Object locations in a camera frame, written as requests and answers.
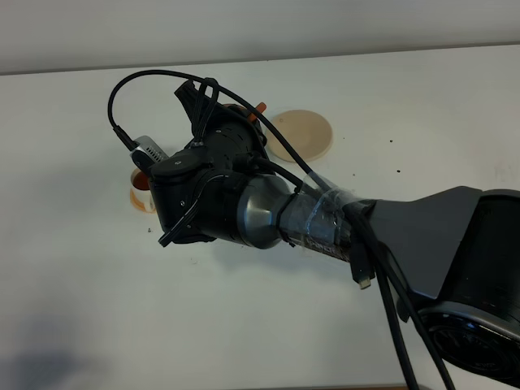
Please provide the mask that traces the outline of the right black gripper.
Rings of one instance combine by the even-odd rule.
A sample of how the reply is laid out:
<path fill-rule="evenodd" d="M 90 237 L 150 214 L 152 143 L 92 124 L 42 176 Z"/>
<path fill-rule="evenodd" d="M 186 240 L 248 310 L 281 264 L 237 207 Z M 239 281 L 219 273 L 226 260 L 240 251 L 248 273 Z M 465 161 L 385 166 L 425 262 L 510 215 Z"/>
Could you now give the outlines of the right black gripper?
<path fill-rule="evenodd" d="M 198 92 L 191 80 L 185 81 L 176 91 L 188 120 L 206 118 L 200 145 L 206 148 L 206 157 L 215 167 L 230 169 L 237 155 L 252 153 L 267 157 L 266 137 L 259 121 L 248 119 L 249 112 L 236 104 L 211 103 L 211 98 Z"/>

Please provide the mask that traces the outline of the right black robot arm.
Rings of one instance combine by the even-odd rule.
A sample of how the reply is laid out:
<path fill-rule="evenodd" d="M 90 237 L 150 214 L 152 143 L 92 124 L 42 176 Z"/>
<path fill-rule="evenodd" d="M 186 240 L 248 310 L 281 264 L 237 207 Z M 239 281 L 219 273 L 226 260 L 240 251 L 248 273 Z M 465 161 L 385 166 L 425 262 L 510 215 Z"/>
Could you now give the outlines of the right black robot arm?
<path fill-rule="evenodd" d="M 453 364 L 519 385 L 519 194 L 456 187 L 415 201 L 359 199 L 315 173 L 270 161 L 259 122 L 203 86 L 175 93 L 192 140 L 153 165 L 161 245 L 280 242 L 345 261 L 376 280 L 405 377 L 400 322 L 416 327 L 441 371 Z"/>

